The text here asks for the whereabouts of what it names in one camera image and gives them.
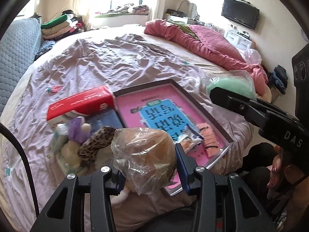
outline television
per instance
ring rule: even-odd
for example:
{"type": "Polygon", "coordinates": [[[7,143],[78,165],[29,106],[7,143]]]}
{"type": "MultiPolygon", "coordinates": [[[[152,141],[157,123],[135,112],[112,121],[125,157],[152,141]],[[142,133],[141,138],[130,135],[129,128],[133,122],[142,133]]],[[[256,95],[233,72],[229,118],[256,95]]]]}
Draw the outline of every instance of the television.
{"type": "Polygon", "coordinates": [[[257,21],[260,18],[260,10],[246,2],[224,0],[221,15],[255,30],[257,21]]]}

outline window sill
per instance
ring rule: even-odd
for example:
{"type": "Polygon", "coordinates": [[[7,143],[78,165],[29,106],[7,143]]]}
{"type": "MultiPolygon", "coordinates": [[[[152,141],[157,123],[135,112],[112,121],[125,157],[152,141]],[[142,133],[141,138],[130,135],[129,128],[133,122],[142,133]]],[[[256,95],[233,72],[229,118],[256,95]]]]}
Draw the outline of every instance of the window sill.
{"type": "Polygon", "coordinates": [[[148,14],[134,14],[134,13],[110,13],[110,14],[101,14],[101,15],[96,15],[96,16],[95,16],[95,18],[108,18],[108,17],[128,16],[128,15],[148,16],[148,14]]]}

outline pink blanket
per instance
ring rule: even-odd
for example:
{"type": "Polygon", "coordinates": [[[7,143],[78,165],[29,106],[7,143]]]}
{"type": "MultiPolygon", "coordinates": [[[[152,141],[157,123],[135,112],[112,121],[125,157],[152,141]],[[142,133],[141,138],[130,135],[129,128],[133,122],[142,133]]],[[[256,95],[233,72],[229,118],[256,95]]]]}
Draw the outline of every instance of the pink blanket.
{"type": "Polygon", "coordinates": [[[265,84],[268,78],[260,65],[246,64],[234,46],[220,33],[199,25],[189,27],[200,41],[184,33],[176,25],[162,19],[146,22],[145,34],[164,37],[226,70],[246,70],[254,81],[256,92],[261,96],[265,94],[265,84]]]}

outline green object in plastic bag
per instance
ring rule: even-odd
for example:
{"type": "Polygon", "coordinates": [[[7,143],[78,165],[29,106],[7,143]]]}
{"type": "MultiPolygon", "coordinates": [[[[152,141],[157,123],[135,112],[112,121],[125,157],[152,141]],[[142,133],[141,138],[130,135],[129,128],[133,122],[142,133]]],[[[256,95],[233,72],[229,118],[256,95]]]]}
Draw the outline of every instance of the green object in plastic bag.
{"type": "Polygon", "coordinates": [[[211,90],[215,87],[230,90],[247,98],[256,100],[254,86],[250,85],[250,83],[245,79],[216,77],[212,79],[212,83],[206,87],[207,94],[209,95],[211,90]]]}

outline silver screw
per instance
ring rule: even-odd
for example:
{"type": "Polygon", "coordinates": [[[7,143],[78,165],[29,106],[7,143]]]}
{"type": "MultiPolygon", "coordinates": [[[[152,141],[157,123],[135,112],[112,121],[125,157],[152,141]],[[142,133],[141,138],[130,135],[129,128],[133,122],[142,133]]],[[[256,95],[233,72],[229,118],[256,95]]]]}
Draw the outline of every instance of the silver screw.
{"type": "Polygon", "coordinates": [[[101,167],[101,172],[102,173],[107,173],[108,171],[110,170],[110,168],[109,167],[101,167]]]}
{"type": "Polygon", "coordinates": [[[75,178],[75,174],[69,173],[69,174],[67,175],[67,178],[68,178],[69,180],[73,180],[73,179],[75,178]]]}
{"type": "Polygon", "coordinates": [[[232,179],[237,179],[239,177],[239,175],[237,173],[230,173],[230,177],[232,179]]]}
{"type": "Polygon", "coordinates": [[[203,171],[205,171],[205,167],[202,167],[202,166],[197,166],[196,168],[195,168],[195,170],[197,170],[197,172],[203,172],[203,171]]]}

